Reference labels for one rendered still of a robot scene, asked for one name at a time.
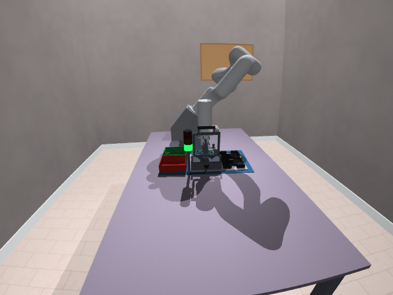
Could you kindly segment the red bin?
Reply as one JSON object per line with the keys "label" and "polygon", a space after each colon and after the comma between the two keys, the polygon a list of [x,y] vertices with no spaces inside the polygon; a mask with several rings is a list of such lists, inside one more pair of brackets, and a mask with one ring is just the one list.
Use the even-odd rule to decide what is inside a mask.
{"label": "red bin", "polygon": [[[162,162],[163,158],[163,162]],[[159,163],[159,172],[186,172],[186,155],[162,156]]]}

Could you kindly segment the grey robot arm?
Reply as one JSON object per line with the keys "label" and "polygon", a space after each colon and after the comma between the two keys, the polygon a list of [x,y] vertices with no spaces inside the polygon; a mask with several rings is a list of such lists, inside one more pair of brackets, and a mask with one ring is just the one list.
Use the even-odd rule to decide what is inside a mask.
{"label": "grey robot arm", "polygon": [[209,87],[194,106],[188,106],[198,116],[198,126],[215,126],[215,132],[219,132],[219,128],[212,125],[212,107],[235,91],[246,74],[254,76],[261,70],[261,64],[240,46],[231,49],[229,62],[228,68],[218,68],[212,73],[212,79],[217,86]]}

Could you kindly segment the green open bin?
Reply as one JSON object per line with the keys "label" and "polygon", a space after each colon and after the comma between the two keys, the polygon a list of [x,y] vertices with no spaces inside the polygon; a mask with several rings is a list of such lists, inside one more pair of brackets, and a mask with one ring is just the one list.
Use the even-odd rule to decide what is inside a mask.
{"label": "green open bin", "polygon": [[184,150],[184,146],[181,147],[165,147],[163,156],[170,156],[170,155],[186,155],[187,160],[187,151]]}

